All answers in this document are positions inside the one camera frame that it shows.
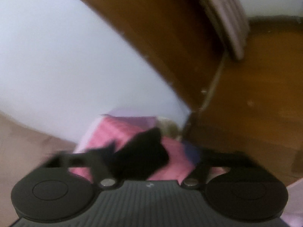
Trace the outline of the black printed small shirt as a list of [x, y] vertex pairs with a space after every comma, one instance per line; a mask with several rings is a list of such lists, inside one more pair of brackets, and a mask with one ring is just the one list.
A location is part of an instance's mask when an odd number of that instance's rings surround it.
[[169, 162], [169, 154], [161, 143], [159, 128], [140, 132], [122, 148], [113, 141], [99, 150], [111, 174], [118, 180], [147, 180]]

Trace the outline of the pink checked bed sheet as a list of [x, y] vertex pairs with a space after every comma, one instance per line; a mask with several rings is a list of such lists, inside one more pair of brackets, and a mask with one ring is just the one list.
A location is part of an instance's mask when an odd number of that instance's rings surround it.
[[162, 144], [169, 154], [169, 163], [152, 174], [148, 180], [177, 180], [181, 183], [200, 162], [199, 150], [188, 142], [181, 141], [179, 126], [171, 119], [161, 116], [125, 116], [120, 111], [100, 115], [88, 128], [74, 153], [106, 147], [116, 142], [121, 149], [136, 134], [158, 127]]

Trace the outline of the brown wooden door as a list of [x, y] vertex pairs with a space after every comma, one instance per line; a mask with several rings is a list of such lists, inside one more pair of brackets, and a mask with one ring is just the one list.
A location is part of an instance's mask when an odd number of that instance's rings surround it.
[[189, 106], [184, 138], [243, 151], [284, 184], [302, 178], [302, 19], [251, 21], [242, 61], [199, 0], [81, 0]]

